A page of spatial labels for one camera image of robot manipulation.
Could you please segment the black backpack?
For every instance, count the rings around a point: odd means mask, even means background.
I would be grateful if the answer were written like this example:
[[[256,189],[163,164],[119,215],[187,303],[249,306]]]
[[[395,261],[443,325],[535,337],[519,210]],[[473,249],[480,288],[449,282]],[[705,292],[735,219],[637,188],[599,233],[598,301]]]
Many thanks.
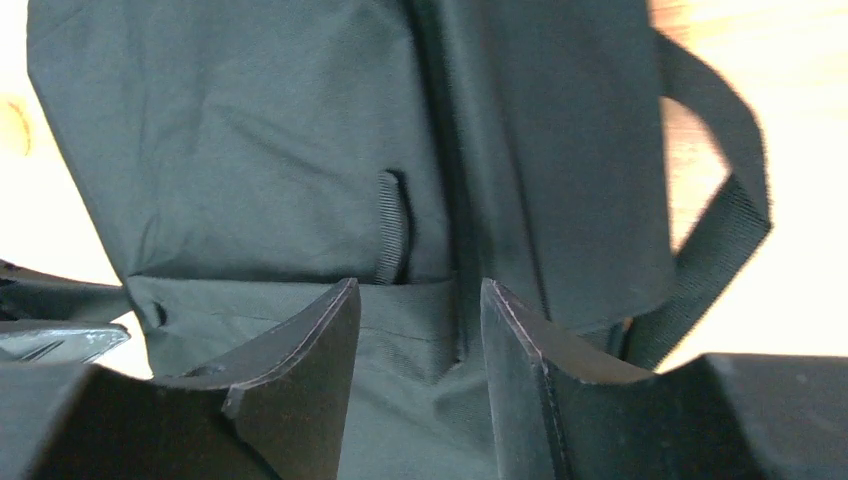
[[[154,375],[358,280],[343,479],[497,477],[484,278],[651,367],[771,227],[641,1],[32,1],[27,63]]]

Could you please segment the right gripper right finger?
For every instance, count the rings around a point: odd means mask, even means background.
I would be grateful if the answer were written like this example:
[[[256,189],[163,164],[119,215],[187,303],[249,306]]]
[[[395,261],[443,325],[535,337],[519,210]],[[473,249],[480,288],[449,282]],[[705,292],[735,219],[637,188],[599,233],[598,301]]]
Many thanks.
[[[481,333],[503,479],[843,479],[842,357],[707,353],[656,374],[493,280]]]

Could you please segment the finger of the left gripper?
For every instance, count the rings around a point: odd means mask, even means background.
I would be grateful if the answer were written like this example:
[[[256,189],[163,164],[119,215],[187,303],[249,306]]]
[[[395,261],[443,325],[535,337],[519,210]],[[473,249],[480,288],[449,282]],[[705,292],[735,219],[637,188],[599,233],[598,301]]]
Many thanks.
[[[109,323],[132,311],[123,288],[1,262],[1,319]]]
[[[120,324],[1,322],[1,363],[91,363],[131,338]]]

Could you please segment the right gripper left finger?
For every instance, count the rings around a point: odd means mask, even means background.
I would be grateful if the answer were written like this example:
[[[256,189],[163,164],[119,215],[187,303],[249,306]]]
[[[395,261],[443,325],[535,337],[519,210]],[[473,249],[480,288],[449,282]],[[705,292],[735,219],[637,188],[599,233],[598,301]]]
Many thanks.
[[[185,376],[1,366],[5,479],[333,479],[360,321],[356,281]]]

